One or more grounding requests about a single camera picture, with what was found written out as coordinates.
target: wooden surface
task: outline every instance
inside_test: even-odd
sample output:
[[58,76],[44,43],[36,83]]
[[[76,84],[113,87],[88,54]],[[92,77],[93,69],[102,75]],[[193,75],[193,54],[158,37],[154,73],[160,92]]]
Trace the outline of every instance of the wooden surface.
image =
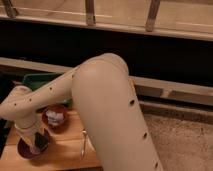
[[[137,32],[172,37],[213,40],[212,0],[162,0],[155,23],[155,31],[146,33],[150,0],[95,1],[97,24],[93,28]],[[18,20],[58,23],[85,27],[83,0],[16,0]],[[0,1],[0,17],[5,18]]]
[[63,127],[56,131],[48,129],[52,141],[47,150],[36,159],[26,160],[17,152],[19,136],[12,127],[0,159],[0,170],[66,170],[99,167],[100,162],[96,153],[88,143],[85,156],[81,156],[82,130],[83,126],[77,113],[69,112],[68,120]]

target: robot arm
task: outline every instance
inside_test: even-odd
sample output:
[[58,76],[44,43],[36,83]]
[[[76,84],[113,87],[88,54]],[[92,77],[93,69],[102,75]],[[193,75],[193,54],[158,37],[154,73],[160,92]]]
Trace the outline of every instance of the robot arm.
[[73,98],[105,171],[163,170],[125,62],[104,54],[87,60],[35,92],[0,105],[23,135],[37,131],[35,110]]

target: screw hole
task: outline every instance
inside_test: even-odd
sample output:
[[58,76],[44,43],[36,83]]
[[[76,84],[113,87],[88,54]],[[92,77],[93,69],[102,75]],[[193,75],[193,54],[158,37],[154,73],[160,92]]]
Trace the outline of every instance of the screw hole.
[[147,133],[145,133],[144,135],[143,135],[143,139],[145,140],[147,138]]
[[157,169],[158,168],[158,162],[155,164],[155,169]]
[[129,102],[129,105],[130,106],[133,106],[135,104],[135,100],[131,100],[130,102]]

